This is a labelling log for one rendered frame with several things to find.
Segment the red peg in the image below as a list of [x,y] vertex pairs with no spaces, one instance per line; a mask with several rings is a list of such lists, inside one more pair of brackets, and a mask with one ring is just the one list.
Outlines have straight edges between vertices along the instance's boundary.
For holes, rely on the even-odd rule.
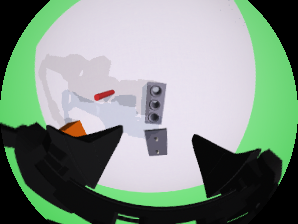
[[94,93],[94,100],[100,100],[102,97],[113,95],[114,91],[106,91],[101,93]]

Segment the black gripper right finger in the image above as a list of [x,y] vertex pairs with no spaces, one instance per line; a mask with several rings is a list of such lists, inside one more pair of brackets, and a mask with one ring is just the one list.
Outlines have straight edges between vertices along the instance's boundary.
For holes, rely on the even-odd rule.
[[234,179],[235,175],[238,175],[242,167],[245,167],[245,163],[257,159],[262,149],[234,153],[214,144],[213,141],[204,139],[197,133],[192,136],[192,143],[208,198],[221,194],[220,189]]

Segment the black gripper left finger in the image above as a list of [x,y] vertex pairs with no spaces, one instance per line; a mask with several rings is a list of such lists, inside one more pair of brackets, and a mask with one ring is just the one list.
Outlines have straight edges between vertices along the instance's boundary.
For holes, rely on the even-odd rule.
[[73,161],[82,179],[88,183],[86,185],[92,189],[96,188],[110,157],[120,143],[122,125],[118,124],[116,127],[80,137],[68,135],[49,124],[45,129],[51,135],[52,143],[63,149]]

